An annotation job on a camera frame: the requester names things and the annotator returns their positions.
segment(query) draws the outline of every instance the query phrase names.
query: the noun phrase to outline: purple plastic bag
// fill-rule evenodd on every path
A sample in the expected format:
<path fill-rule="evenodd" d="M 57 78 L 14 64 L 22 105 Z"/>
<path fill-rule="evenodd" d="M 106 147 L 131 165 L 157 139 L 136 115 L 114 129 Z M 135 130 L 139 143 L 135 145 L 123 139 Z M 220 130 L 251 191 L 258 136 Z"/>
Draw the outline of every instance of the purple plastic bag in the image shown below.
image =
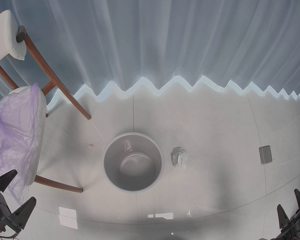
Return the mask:
<path fill-rule="evenodd" d="M 37 83 L 0 101 L 0 175 L 12 169 L 18 171 L 8 189 L 19 204 L 28 198 L 32 163 L 37 157 L 38 106 Z"/>

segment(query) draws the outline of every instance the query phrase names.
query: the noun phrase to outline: crumpled paper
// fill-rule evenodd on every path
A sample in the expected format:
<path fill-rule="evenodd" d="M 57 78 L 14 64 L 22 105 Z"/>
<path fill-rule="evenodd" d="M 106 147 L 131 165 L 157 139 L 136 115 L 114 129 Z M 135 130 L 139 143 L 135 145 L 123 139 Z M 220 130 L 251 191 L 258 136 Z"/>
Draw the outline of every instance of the crumpled paper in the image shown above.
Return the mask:
<path fill-rule="evenodd" d="M 183 148 L 173 149 L 173 163 L 175 167 L 186 169 L 188 161 L 188 153 Z"/>

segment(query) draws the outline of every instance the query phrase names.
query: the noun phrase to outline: tile floor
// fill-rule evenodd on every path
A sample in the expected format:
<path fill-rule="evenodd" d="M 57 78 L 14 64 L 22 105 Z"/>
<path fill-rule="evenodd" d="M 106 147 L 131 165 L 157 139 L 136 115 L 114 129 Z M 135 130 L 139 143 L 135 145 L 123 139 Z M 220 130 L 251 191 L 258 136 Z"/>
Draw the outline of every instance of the tile floor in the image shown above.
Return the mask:
<path fill-rule="evenodd" d="M 277 236 L 277 205 L 281 203 L 288 216 L 297 209 L 293 190 L 300 189 L 300 100 L 259 93 L 255 87 L 214 89 L 197 84 L 189 92 L 173 83 L 158 97 L 142 85 L 120 99 L 120 89 L 112 88 L 101 102 L 85 91 L 79 102 L 91 113 L 91 120 L 63 95 L 58 96 L 46 119 L 37 174 L 82 186 L 84 192 L 33 183 L 29 195 L 36 197 L 37 205 L 21 237 L 188 240 Z M 101 168 L 109 141 L 132 131 L 153 138 L 165 158 L 159 182 L 139 194 L 115 189 Z M 273 162 L 262 166 L 258 148 L 265 145 L 271 145 Z M 179 146 L 189 153 L 186 170 L 172 163 L 172 150 Z M 60 225 L 59 207 L 76 210 L 78 229 Z M 162 213 L 173 213 L 174 218 L 148 218 Z"/>

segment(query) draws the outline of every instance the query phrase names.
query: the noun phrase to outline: gray bucket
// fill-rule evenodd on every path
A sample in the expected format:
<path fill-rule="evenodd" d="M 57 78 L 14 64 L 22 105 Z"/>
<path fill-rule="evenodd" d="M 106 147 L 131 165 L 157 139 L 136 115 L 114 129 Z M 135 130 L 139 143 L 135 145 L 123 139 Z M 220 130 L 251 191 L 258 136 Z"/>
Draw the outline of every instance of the gray bucket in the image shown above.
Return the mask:
<path fill-rule="evenodd" d="M 106 146 L 102 159 L 107 180 L 126 193 L 141 193 L 152 188 L 164 170 L 161 148 L 141 133 L 115 137 Z"/>

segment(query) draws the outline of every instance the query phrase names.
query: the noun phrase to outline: blue-gray curtain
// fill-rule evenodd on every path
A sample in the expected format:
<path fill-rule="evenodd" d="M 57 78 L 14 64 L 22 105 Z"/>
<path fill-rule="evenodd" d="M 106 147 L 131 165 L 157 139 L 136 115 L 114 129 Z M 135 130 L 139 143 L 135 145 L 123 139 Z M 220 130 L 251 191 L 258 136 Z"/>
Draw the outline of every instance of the blue-gray curtain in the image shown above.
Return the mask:
<path fill-rule="evenodd" d="M 300 93 L 300 1 L 1 0 L 6 9 L 72 93 L 141 77 L 160 89 L 176 75 Z M 29 53 L 0 65 L 19 86 L 49 80 Z"/>

